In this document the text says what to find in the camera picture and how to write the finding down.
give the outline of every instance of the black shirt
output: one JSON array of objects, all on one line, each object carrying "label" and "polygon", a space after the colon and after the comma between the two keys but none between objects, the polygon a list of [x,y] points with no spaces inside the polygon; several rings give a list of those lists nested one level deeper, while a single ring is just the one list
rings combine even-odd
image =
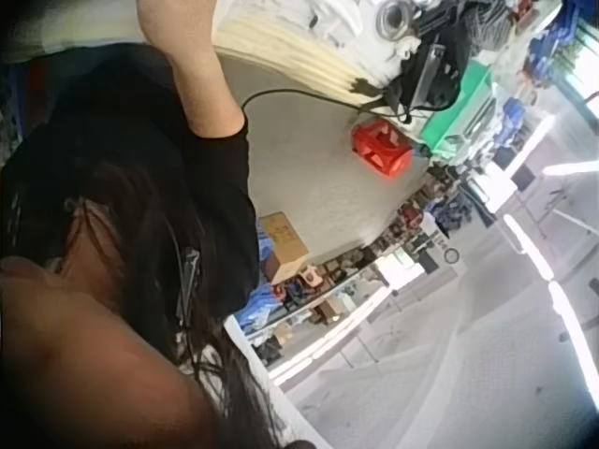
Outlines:
[{"label": "black shirt", "polygon": [[35,210],[45,220],[21,242],[19,255],[39,264],[63,255],[65,240],[56,242],[54,234],[65,220],[65,200],[78,197],[100,161],[143,168],[157,178],[181,174],[216,250],[210,261],[202,261],[211,264],[211,313],[225,317],[242,309],[258,280],[247,124],[229,138],[195,136],[177,95],[124,60],[104,64],[80,80],[63,95],[49,122],[7,162],[0,179],[2,255],[10,253],[12,207],[24,185],[28,195],[22,215]]}]

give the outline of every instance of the red object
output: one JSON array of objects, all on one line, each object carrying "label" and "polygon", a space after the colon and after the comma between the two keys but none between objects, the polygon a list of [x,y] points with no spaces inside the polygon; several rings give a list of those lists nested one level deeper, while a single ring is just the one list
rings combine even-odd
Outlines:
[{"label": "red object", "polygon": [[357,126],[352,139],[354,152],[390,178],[397,177],[412,163],[412,145],[387,120]]}]

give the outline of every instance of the cardboard box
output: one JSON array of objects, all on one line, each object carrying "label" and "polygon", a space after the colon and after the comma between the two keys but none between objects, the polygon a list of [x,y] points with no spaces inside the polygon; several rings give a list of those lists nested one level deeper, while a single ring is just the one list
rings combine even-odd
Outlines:
[{"label": "cardboard box", "polygon": [[272,284],[295,276],[308,259],[308,249],[282,212],[260,219],[262,227],[274,243],[274,251],[264,262],[262,271]]}]

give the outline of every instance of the green container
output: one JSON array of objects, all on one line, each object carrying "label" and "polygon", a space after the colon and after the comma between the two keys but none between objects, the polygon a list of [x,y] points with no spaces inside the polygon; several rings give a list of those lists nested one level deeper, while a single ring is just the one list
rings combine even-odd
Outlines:
[{"label": "green container", "polygon": [[491,97],[491,92],[489,67],[471,61],[461,79],[460,96],[456,103],[449,109],[435,112],[420,133],[433,156],[449,162],[468,145],[460,137],[478,110]]}]

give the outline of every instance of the woman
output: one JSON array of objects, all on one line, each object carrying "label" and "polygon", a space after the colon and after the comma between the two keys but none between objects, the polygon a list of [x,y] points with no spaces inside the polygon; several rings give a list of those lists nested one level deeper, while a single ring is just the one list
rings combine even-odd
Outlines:
[{"label": "woman", "polygon": [[129,63],[102,65],[3,169],[5,441],[282,447],[223,329],[258,256],[247,126],[212,48],[214,6],[138,0],[179,98]]}]

